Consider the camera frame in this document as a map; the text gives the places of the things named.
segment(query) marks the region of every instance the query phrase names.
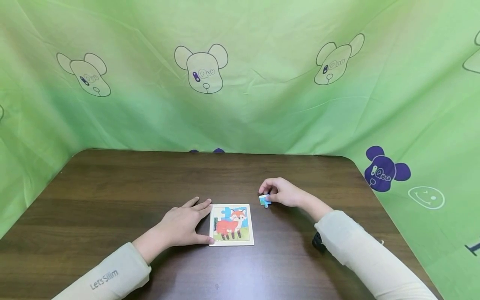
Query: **cartoon bear head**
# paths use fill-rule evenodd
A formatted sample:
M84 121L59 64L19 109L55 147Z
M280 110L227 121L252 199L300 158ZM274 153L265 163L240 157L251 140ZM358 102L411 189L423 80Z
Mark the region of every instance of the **cartoon bear head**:
M315 83L331 84L342 77L347 68L348 59L360 51L364 41L365 36L358 34L348 45L337 48L334 42L330 42L323 46L317 55L317 65L321 68L315 76Z
M57 60L66 72L75 75L87 93L98 97L110 95L110 87L102 78L102 75L107 73L107 66L97 55L87 53L84 60L70 60L65 55L57 53Z
M200 151L198 151L197 149L193 149L193 150L190 150L189 152L199 153ZM213 151L213 153L225 153L225 151L223 151L223 149L221 148L217 148Z
M207 53L192 53L186 47L178 46L175 49L175 62L188 71L188 82L195 91L213 94L222 89L219 69L228 63L228 54L222 45L214 44Z
M372 163L365 169L364 175L372 189L386 192L390 189L392 180L406 181L410 178L410 168L404 163L394 163L385 156L380 146L368 148L366 155Z
M475 36L475 45L480 46L480 32ZM464 63L463 68L467 71L480 73L480 50L475 51Z

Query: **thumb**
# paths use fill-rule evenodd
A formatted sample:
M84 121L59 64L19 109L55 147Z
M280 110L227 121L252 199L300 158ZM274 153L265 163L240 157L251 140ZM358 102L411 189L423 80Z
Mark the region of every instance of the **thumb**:
M270 202L279 202L278 194L270 194L267 197L267 200Z
M197 234L195 236L195 243L202 245L213 245L215 240L207 235Z

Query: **green grass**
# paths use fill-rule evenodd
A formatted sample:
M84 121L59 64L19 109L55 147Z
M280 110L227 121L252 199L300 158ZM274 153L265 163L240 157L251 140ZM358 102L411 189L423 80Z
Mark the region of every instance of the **green grass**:
M240 234L241 234L241 239L239 239L238 234L235 232L235 239L232 239L231 233L228 234L228 237L230 238L227 240L227 236L225 236L225 240L222 239L222 236L220 234L214 234L213 238L216 241L242 241L242 240L250 240L250 232L248 230L248 227L242 227L240 228Z

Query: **wood grain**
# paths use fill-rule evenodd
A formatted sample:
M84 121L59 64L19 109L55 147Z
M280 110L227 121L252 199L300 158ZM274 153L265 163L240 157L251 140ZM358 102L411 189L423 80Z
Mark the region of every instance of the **wood grain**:
M341 157L86 150L55 177L0 240L0 300L51 299L118 247L194 196L250 203L255 246L172 248L128 299L373 299L330 254L311 245L298 209L265 209L263 179L284 177L343 210L440 298L355 165ZM208 218L198 232L208 234Z

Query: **bear ear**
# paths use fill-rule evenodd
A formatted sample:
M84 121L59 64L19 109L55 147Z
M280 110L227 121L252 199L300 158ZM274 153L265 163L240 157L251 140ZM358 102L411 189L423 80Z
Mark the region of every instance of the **bear ear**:
M366 155L367 158L372 161L375 157L379 155L385 155L385 152L380 146L372 146L367 149Z
M475 44L477 46L480 46L480 31L477 33L477 35L475 36Z
M350 47L352 47L352 53L350 57L354 57L363 46L363 42L365 42L365 36L361 33L357 34L356 37L350 42Z
M407 166L407 164L404 164L404 163L395 164L395 169L396 169L396 174L394 179L396 181L406 181L410 178L411 176L410 168Z
M220 44L212 45L208 53L212 54L215 57L216 61L218 62L219 69L225 68L225 66L228 63L228 54L222 45Z
M336 49L336 45L334 42L330 42L325 44L322 49L320 49L320 52L317 54L317 66L321 66L324 64L325 59L327 56L332 53L333 50Z
M64 69L67 73L74 74L72 68L70 67L70 63L72 62L71 59L66 57L61 53L57 53L57 61L59 62L62 69Z
M104 75L107 72L107 65L97 55L87 53L85 54L84 60L94 66L100 75Z
M193 53L190 50L188 50L186 47L178 46L175 49L175 62L181 69L188 70L187 59L192 55Z

